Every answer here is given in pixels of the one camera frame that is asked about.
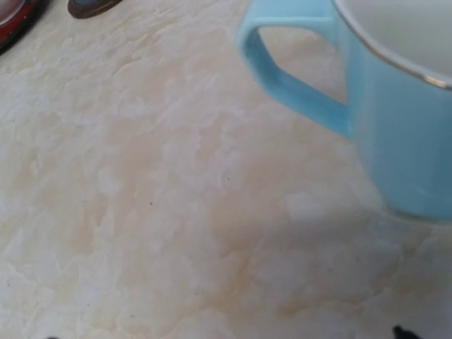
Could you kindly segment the small round-base phone stand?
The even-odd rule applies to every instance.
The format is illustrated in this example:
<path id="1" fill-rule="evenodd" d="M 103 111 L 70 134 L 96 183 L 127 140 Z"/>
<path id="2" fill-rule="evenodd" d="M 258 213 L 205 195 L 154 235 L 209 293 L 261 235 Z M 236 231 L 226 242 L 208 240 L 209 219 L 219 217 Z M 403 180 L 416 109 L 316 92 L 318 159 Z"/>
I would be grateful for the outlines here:
<path id="1" fill-rule="evenodd" d="M 69 0 L 67 9 L 72 17 L 86 19 L 110 10 L 121 0 Z"/>

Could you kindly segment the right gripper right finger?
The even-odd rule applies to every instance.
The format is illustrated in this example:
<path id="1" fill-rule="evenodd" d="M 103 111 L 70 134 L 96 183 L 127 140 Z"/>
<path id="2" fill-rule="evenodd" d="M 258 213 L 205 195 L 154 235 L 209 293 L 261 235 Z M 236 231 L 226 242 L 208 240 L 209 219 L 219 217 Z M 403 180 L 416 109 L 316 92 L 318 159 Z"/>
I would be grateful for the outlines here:
<path id="1" fill-rule="evenodd" d="M 395 339 L 422 339 L 418 334 L 402 326 L 394 326 L 392 331 Z"/>

